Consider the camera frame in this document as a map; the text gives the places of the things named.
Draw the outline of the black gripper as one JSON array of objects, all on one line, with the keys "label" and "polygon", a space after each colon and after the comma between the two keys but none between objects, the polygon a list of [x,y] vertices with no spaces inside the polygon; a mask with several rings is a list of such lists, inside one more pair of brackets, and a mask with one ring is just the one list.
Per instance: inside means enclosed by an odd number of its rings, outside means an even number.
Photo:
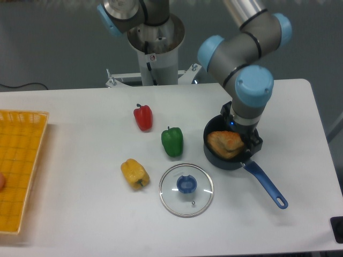
[{"label": "black gripper", "polygon": [[236,132],[240,135],[245,144],[245,148],[235,158],[251,158],[259,152],[263,145],[263,140],[256,129],[257,123],[252,125],[242,125],[238,122],[238,116],[233,114],[232,102],[227,102],[221,108],[220,115],[223,118],[223,127],[226,131]]}]

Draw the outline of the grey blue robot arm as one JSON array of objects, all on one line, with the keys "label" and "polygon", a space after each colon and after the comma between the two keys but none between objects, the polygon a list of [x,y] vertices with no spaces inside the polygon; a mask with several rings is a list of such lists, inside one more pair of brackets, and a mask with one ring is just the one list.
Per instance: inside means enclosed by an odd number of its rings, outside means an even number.
[{"label": "grey blue robot arm", "polygon": [[[288,43],[292,25],[283,14],[270,13],[261,1],[225,1],[225,6],[239,35],[231,40],[209,37],[197,58],[232,97],[221,110],[225,127],[256,152],[261,145],[256,127],[273,90],[272,75],[256,61]],[[102,1],[97,11],[111,35],[127,35],[138,56],[143,85],[177,83],[185,28],[170,12],[168,1]]]}]

